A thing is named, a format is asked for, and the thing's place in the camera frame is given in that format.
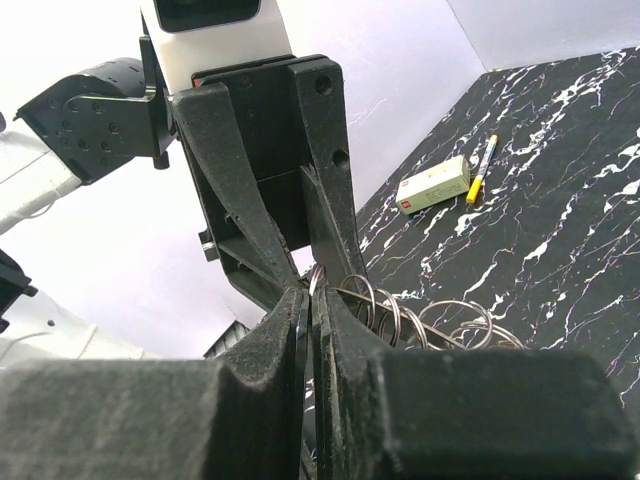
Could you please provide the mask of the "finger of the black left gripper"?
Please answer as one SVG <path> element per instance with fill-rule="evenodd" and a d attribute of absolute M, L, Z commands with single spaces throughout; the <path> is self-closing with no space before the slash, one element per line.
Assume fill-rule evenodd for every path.
<path fill-rule="evenodd" d="M 339 285 L 349 275 L 365 276 L 353 201 L 331 198 L 309 167 L 301 168 L 301 179 L 313 258 L 327 281 Z"/>
<path fill-rule="evenodd" d="M 183 145 L 217 201 L 208 223 L 230 283 L 252 300 L 277 300 L 300 277 L 252 171 L 228 88 L 222 83 L 172 97 Z"/>

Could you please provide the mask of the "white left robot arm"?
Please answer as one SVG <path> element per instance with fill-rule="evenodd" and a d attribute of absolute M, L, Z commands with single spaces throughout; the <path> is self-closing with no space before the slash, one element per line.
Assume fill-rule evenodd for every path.
<path fill-rule="evenodd" d="M 304 283 L 292 258 L 302 247 L 330 283 L 364 275 L 340 65 L 285 54 L 200 68 L 170 94 L 148 39 L 141 51 L 59 80 L 17 118 L 84 186 L 137 157 L 165 169 L 179 141 L 205 256 L 260 307 Z"/>

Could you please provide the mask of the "black disc with keyrings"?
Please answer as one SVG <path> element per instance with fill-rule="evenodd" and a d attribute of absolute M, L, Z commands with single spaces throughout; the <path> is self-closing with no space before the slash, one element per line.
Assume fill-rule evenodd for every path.
<path fill-rule="evenodd" d="M 349 313 L 383 342 L 403 350 L 524 350 L 526 345 L 474 301 L 440 300 L 419 310 L 391 292 L 374 287 L 361 274 L 344 277 L 332 288 Z"/>

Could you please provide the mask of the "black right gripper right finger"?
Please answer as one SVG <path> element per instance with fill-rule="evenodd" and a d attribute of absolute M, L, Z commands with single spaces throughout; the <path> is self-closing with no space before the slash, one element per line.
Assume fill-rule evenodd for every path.
<path fill-rule="evenodd" d="M 324 287 L 312 298 L 322 479 L 631 479 L 638 441 L 575 351 L 403 350 Z"/>

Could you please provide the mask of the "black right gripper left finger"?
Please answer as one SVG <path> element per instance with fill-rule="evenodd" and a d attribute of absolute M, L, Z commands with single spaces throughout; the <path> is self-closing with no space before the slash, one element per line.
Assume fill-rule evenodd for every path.
<path fill-rule="evenodd" d="M 1 376 L 5 479 L 294 479 L 308 294 L 210 360 L 39 360 Z"/>

